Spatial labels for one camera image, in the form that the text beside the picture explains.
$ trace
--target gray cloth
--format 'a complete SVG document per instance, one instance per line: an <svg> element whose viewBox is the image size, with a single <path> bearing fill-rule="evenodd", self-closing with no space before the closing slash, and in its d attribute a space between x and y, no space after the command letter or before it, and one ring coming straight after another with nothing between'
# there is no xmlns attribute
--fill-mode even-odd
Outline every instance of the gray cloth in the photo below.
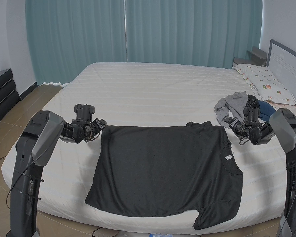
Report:
<svg viewBox="0 0 296 237"><path fill-rule="evenodd" d="M216 118L219 124L225 128L229 128L228 123L224 122L225 118L228 118L228 111L230 110L234 118L238 118L242 122L245 118L243 115L243 109L248 101L248 95L246 92L236 92L233 95L228 95L222 98L214 107Z"/></svg>

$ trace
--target mattress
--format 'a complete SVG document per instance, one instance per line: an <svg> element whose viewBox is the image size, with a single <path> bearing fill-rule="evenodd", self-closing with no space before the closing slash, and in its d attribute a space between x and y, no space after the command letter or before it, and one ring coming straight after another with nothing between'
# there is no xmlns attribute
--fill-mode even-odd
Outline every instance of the mattress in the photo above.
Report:
<svg viewBox="0 0 296 237"><path fill-rule="evenodd" d="M253 94L241 75L232 69L152 64L94 63L86 67L48 104L70 122L76 104L95 106L94 118L109 125L178 126L193 121L219 125L214 105L228 94ZM37 208L81 223L142 233L205 234L233 230L279 217L286 192L285 154L276 137L266 145L239 145L226 129L232 151L243 174L243 192L235 218L202 230L192 225L198 212L167 217L127 217L100 211L84 203L100 155L101 139L80 144L58 141L43 170ZM12 147L2 165L10 186L16 150Z"/></svg>

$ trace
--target pillow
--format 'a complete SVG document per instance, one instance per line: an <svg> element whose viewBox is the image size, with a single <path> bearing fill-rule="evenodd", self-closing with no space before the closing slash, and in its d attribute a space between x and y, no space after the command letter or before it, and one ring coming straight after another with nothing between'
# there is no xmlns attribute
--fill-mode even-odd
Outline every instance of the pillow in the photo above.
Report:
<svg viewBox="0 0 296 237"><path fill-rule="evenodd" d="M293 95L276 79L268 67L238 64L233 68L241 74L260 100L268 100L277 104L296 104Z"/></svg>

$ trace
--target floor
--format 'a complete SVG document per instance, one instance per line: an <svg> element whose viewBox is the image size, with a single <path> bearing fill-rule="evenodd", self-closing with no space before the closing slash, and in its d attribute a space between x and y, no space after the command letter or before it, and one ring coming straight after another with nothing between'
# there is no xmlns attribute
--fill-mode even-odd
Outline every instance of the floor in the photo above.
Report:
<svg viewBox="0 0 296 237"><path fill-rule="evenodd" d="M41 85L32 91L24 100L18 102L0 122L0 158L7 155L13 144L21 135L30 118L59 91L61 86ZM0 160L0 237L10 230L10 212L5 198L9 187L4 182ZM274 237L278 228L279 218L257 225L244 227L228 232L202 235L202 237ZM75 221L59 218L43 212L37 212L37 226L41 237L87 237L97 228ZM111 237L116 230L101 228L95 232L97 237Z"/></svg>

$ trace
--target teal curtain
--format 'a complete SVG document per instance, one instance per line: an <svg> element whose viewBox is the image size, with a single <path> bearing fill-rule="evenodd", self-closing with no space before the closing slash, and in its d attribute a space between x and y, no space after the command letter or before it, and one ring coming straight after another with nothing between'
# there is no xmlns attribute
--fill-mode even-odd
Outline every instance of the teal curtain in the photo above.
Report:
<svg viewBox="0 0 296 237"><path fill-rule="evenodd" d="M259 46L262 0L125 0L129 62L231 68Z"/></svg>
<svg viewBox="0 0 296 237"><path fill-rule="evenodd" d="M124 0L26 0L38 84L72 81L94 62L125 62Z"/></svg>

